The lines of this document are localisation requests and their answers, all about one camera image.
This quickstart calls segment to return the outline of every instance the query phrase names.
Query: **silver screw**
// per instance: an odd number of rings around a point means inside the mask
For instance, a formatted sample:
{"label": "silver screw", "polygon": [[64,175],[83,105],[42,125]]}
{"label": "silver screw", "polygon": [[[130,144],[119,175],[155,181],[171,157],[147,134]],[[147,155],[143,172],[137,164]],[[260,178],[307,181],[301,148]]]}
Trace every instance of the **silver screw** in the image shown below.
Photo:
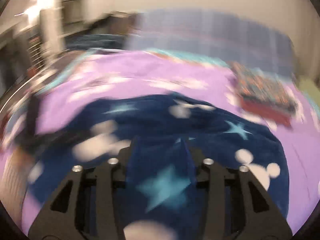
{"label": "silver screw", "polygon": [[239,171],[241,172],[248,172],[249,171],[249,168],[247,166],[240,166],[239,167]]}
{"label": "silver screw", "polygon": [[119,162],[119,160],[117,158],[111,158],[108,160],[108,163],[111,165],[115,165]]}
{"label": "silver screw", "polygon": [[206,158],[203,160],[203,163],[206,165],[212,165],[214,163],[213,159]]}
{"label": "silver screw", "polygon": [[83,167],[81,165],[76,165],[72,167],[72,171],[74,172],[80,172],[83,170]]}

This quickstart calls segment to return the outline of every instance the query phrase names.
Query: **beige wall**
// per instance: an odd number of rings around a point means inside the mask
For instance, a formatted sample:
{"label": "beige wall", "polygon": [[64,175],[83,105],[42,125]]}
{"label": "beige wall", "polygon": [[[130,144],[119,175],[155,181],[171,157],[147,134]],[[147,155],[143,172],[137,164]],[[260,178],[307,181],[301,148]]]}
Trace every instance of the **beige wall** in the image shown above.
{"label": "beige wall", "polygon": [[92,21],[113,10],[201,7],[231,12],[286,33],[303,66],[315,77],[320,67],[320,18],[309,0],[83,0],[84,18]]}

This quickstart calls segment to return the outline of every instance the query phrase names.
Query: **blanket with stars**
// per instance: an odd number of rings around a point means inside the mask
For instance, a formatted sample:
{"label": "blanket with stars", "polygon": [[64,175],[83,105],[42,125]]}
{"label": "blanket with stars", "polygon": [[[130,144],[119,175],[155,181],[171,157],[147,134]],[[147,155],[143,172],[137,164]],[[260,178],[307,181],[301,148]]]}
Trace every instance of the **blanket with stars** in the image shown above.
{"label": "blanket with stars", "polygon": [[178,93],[98,99],[77,114],[66,130],[90,130],[92,137],[65,148],[51,146],[39,163],[43,173],[30,185],[44,203],[73,165],[99,165],[137,138],[127,170],[127,187],[116,192],[123,227],[153,220],[193,239],[206,192],[196,189],[186,140],[221,165],[246,165],[283,216],[289,204],[289,173],[281,143],[266,126],[242,119]]}

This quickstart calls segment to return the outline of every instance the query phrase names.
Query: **teal star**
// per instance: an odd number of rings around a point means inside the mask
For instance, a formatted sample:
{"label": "teal star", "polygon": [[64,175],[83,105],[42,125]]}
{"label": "teal star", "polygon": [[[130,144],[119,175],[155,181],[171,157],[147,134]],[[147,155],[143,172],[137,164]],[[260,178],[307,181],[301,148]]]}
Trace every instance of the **teal star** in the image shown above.
{"label": "teal star", "polygon": [[189,178],[179,178],[173,165],[165,168],[155,178],[147,179],[137,189],[149,197],[146,212],[163,204],[170,209],[179,209],[187,197],[183,190],[190,184]]}
{"label": "teal star", "polygon": [[122,112],[127,112],[132,110],[137,110],[137,108],[132,107],[132,105],[122,104],[122,105],[111,106],[111,109],[105,112],[104,114],[122,113]]}
{"label": "teal star", "polygon": [[252,134],[246,130],[244,130],[244,124],[242,123],[238,123],[238,125],[235,125],[232,122],[226,121],[229,125],[230,125],[230,129],[224,133],[237,133],[241,136],[241,138],[243,140],[247,140],[248,137],[246,135],[246,133]]}

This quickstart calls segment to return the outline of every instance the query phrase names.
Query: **bed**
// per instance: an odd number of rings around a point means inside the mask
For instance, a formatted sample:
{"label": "bed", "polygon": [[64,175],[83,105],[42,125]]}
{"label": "bed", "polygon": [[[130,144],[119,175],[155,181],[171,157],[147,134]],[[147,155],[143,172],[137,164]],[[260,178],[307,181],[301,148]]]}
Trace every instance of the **bed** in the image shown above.
{"label": "bed", "polygon": [[[295,234],[319,201],[320,124],[316,104],[290,81],[293,72],[290,39],[257,23],[212,11],[157,10],[141,15],[140,19],[128,38],[127,49],[131,51],[112,55],[96,51],[82,56],[81,62],[71,68],[67,66],[71,73],[68,78],[46,92],[37,132],[61,129],[98,98],[124,99],[176,91],[203,100],[268,127],[279,139],[289,171],[289,192],[283,193],[288,194],[289,204],[287,212],[282,213]],[[229,60],[250,68],[258,66],[284,82],[299,106],[291,129],[239,107],[235,76],[226,63]],[[6,130],[2,171],[12,153],[10,142],[21,129],[23,114],[15,120],[7,125],[11,128]],[[50,186],[44,188],[43,172],[44,166],[39,161],[29,176],[21,227],[26,235],[53,190]],[[266,172],[261,169],[262,176],[272,180]]]}

